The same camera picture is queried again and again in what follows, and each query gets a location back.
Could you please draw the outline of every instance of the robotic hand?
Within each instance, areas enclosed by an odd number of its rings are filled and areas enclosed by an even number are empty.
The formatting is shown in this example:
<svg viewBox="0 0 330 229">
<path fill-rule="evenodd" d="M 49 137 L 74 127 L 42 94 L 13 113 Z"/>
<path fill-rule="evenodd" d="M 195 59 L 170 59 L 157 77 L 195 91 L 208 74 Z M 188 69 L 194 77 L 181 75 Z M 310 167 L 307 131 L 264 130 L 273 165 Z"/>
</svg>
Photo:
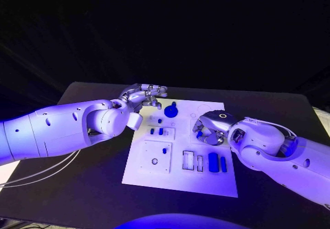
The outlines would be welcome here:
<svg viewBox="0 0 330 229">
<path fill-rule="evenodd" d="M 281 127 L 289 135 L 274 127 Z M 277 183 L 330 210 L 330 147 L 297 137 L 284 126 L 245 118 L 238 121 L 222 110 L 205 113 L 196 121 L 198 139 L 218 146 L 228 138 L 244 165 L 263 171 Z"/>
<path fill-rule="evenodd" d="M 13 161 L 59 156 L 119 136 L 126 126 L 137 130 L 143 106 L 162 108 L 156 96 L 168 87 L 134 84 L 120 98 L 47 107 L 0 122 L 0 165 Z"/>
</svg>

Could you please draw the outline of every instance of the black table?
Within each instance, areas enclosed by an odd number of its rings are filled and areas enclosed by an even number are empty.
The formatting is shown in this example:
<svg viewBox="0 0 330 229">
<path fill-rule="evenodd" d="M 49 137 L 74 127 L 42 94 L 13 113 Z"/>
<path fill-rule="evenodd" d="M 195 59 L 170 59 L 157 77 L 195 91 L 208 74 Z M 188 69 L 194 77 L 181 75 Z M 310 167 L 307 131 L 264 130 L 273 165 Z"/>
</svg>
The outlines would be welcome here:
<svg viewBox="0 0 330 229">
<path fill-rule="evenodd" d="M 126 85 L 74 83 L 59 104 L 119 97 Z M 169 88 L 169 98 L 224 102 L 234 115 L 279 123 L 330 145 L 307 98 L 299 94 Z M 234 156 L 240 198 L 121 184 L 133 130 L 83 149 L 52 178 L 0 192 L 0 216 L 77 228 L 114 228 L 162 213 L 189 213 L 251 228 L 329 228 L 330 211 L 247 168 Z M 11 177 L 47 169 L 67 156 L 22 161 Z"/>
</svg>

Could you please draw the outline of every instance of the small blue piece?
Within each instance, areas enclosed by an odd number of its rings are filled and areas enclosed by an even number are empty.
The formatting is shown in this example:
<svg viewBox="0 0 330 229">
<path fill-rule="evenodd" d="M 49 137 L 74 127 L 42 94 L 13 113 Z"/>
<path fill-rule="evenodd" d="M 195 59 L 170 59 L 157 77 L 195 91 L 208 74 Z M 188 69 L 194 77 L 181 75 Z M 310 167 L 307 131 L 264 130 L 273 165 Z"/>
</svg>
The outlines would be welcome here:
<svg viewBox="0 0 330 229">
<path fill-rule="evenodd" d="M 209 153 L 209 171 L 219 173 L 219 159 L 217 153 Z"/>
<path fill-rule="evenodd" d="M 178 116 L 178 104 L 176 102 L 172 103 L 170 106 L 168 106 L 165 108 L 165 115 L 169 117 L 169 118 L 175 118 Z"/>
<path fill-rule="evenodd" d="M 222 172 L 227 173 L 227 165 L 225 165 L 225 157 L 221 157 L 221 162 L 222 162 Z"/>
<path fill-rule="evenodd" d="M 198 136 L 196 136 L 196 138 L 199 138 L 202 135 L 204 135 L 204 132 L 202 132 L 202 131 L 199 131 L 199 132 L 198 132 Z"/>
</svg>

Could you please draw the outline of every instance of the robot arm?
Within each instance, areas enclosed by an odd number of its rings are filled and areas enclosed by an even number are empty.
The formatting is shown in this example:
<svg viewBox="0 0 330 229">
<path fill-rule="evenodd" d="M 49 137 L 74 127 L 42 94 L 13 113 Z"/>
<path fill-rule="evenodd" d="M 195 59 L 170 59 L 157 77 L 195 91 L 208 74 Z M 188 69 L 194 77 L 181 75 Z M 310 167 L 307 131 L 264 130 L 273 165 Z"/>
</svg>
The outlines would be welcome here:
<svg viewBox="0 0 330 229">
<path fill-rule="evenodd" d="M 330 210 L 330 147 L 297 137 L 286 136 L 273 123 L 245 118 L 238 121 L 225 111 L 205 113 L 194 127 L 211 135 L 199 140 L 221 145 L 224 138 L 244 165 L 263 171 L 284 187 Z"/>
<path fill-rule="evenodd" d="M 166 87 L 134 84 L 114 100 L 96 100 L 47 107 L 0 122 L 0 165 L 28 158 L 59 156 L 137 130 L 143 105 L 162 108 L 156 95 Z"/>
</svg>

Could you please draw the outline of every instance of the dark curtain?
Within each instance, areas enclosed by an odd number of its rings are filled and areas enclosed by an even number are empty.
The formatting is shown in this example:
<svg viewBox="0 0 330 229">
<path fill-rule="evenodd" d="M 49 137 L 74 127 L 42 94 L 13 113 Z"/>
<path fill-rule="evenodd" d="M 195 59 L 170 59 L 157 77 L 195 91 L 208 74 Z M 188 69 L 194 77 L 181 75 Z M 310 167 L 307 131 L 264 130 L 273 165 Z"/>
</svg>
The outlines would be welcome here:
<svg viewBox="0 0 330 229">
<path fill-rule="evenodd" d="M 289 92 L 330 105 L 326 1 L 0 1 L 0 118 L 74 81 Z"/>
</svg>

